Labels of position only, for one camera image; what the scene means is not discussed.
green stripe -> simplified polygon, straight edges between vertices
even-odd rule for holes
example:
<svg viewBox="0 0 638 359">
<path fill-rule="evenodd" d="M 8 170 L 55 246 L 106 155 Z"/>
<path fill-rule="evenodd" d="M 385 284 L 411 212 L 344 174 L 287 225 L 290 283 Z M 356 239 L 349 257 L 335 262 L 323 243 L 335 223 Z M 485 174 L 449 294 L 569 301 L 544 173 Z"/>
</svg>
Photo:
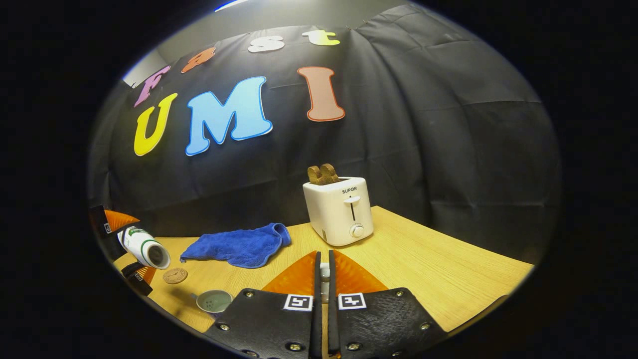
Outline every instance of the green stripe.
<svg viewBox="0 0 638 359">
<path fill-rule="evenodd" d="M 145 240 L 142 242 L 142 245 L 140 246 L 140 253 L 142 253 L 142 258 L 144 258 L 144 260 L 146 261 L 146 263 L 148 263 L 149 266 L 153 266 L 151 262 L 149 262 L 149 260 L 146 259 L 146 257 L 144 256 L 144 245 L 146 244 L 146 242 L 155 242 L 157 244 L 160 244 L 160 243 L 156 240 Z"/>
</svg>

round coaster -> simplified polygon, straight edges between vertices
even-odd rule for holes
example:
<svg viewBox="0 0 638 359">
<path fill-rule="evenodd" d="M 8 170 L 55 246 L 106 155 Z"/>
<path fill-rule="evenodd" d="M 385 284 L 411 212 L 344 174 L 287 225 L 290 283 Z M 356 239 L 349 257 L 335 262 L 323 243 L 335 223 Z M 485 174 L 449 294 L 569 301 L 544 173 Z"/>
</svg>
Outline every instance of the round coaster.
<svg viewBox="0 0 638 359">
<path fill-rule="evenodd" d="M 188 272 L 186 270 L 183 270 L 182 268 L 173 268 L 171 270 L 167 270 L 162 278 L 164 278 L 164 281 L 168 284 L 177 284 L 183 282 L 187 275 Z"/>
</svg>

foam letter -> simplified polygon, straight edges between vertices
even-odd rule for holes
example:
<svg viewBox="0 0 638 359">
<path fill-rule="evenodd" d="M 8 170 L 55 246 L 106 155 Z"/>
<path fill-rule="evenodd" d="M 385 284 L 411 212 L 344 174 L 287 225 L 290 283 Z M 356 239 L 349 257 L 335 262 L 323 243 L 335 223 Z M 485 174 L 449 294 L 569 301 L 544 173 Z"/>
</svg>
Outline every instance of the foam letter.
<svg viewBox="0 0 638 359">
<path fill-rule="evenodd" d="M 256 38 L 250 42 L 252 46 L 248 47 L 250 52 L 272 51 L 279 50 L 285 45 L 281 36 L 264 36 L 263 38 Z"/>
<path fill-rule="evenodd" d="M 162 73 L 167 73 L 169 70 L 170 70 L 170 65 L 164 67 L 163 69 L 155 73 L 153 76 L 146 79 L 146 81 L 144 81 L 144 88 L 142 88 L 142 93 L 140 93 L 140 97 L 137 99 L 137 102 L 135 102 L 135 105 L 133 105 L 133 107 L 137 107 L 137 105 L 139 105 L 140 103 L 142 103 L 144 100 L 146 100 L 149 97 L 149 95 L 151 94 L 151 89 L 155 88 L 155 86 L 158 85 L 158 82 L 161 79 Z"/>
<path fill-rule="evenodd" d="M 339 45 L 339 40 L 330 40 L 328 36 L 336 36 L 335 33 L 326 33 L 324 30 L 313 30 L 307 33 L 301 34 L 301 36 L 308 36 L 311 43 L 315 45 L 332 46 Z"/>
<path fill-rule="evenodd" d="M 137 130 L 135 130 L 135 140 L 133 141 L 133 150 L 136 155 L 144 156 L 160 143 L 161 136 L 166 129 L 168 110 L 170 110 L 170 104 L 175 100 L 175 97 L 177 97 L 177 93 L 168 95 L 159 102 L 160 112 L 158 115 L 158 123 L 155 126 L 155 131 L 153 131 L 153 134 L 149 138 L 146 138 L 146 126 L 149 124 L 149 117 L 151 117 L 155 106 L 151 106 L 137 118 Z"/>
<path fill-rule="evenodd" d="M 191 140 L 186 146 L 186 154 L 197 155 L 210 146 L 210 140 L 204 137 L 204 125 L 217 144 L 224 143 L 233 116 L 235 128 L 230 133 L 233 140 L 241 141 L 270 132 L 272 123 L 263 116 L 262 108 L 264 82 L 264 76 L 250 77 L 238 82 L 223 105 L 210 91 L 193 97 L 187 104 L 193 114 Z"/>
<path fill-rule="evenodd" d="M 204 62 L 210 60 L 211 57 L 213 57 L 213 56 L 215 56 L 215 47 L 211 47 L 209 49 L 205 49 L 204 51 L 200 52 L 199 54 L 193 56 L 192 59 L 188 60 L 188 63 L 182 69 L 182 73 L 186 73 L 186 72 L 190 71 L 193 67 L 203 64 Z"/>
<path fill-rule="evenodd" d="M 337 105 L 330 77 L 334 71 L 327 67 L 302 67 L 297 72 L 306 78 L 310 92 L 311 107 L 308 118 L 311 121 L 334 121 L 343 118 L 346 111 Z"/>
</svg>

toaster knob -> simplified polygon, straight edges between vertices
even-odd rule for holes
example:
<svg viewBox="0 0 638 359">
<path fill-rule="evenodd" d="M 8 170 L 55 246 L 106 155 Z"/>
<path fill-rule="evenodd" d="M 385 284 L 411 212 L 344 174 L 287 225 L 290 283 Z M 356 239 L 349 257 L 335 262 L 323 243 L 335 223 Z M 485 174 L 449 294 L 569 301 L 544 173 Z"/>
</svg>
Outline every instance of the toaster knob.
<svg viewBox="0 0 638 359">
<path fill-rule="evenodd" d="M 363 225 L 355 224 L 350 228 L 350 235 L 359 238 L 363 235 Z"/>
</svg>

bolt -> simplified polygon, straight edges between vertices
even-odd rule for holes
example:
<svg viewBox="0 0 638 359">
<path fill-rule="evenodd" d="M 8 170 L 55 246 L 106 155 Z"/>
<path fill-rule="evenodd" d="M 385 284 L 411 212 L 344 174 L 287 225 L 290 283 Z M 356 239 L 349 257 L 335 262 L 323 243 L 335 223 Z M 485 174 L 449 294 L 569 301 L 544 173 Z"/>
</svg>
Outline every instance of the bolt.
<svg viewBox="0 0 638 359">
<path fill-rule="evenodd" d="M 348 350 L 355 351 L 355 350 L 359 350 L 359 348 L 361 348 L 361 344 L 359 344 L 359 343 L 350 343 L 350 344 L 348 344 Z"/>
</svg>

